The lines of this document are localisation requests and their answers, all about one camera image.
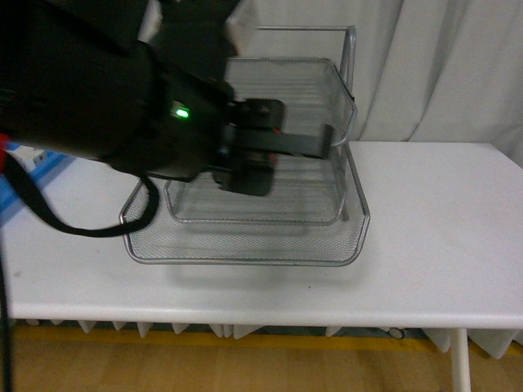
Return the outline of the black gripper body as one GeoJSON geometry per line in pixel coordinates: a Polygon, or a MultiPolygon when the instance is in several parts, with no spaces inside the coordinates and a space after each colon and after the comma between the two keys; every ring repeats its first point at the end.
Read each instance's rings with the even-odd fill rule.
{"type": "Polygon", "coordinates": [[[281,133],[285,105],[279,100],[247,99],[230,107],[228,126],[222,132],[222,147],[209,170],[219,189],[248,196],[267,196],[271,190],[277,154],[268,150],[245,149],[235,145],[237,133],[247,140],[263,132],[281,133]]]}

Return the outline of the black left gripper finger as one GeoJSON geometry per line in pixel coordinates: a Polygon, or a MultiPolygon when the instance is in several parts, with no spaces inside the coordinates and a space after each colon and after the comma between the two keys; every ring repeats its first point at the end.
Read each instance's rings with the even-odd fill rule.
{"type": "Polygon", "coordinates": [[[232,147],[297,157],[328,158],[332,138],[333,128],[327,124],[323,125],[318,136],[238,129],[232,147]]]}

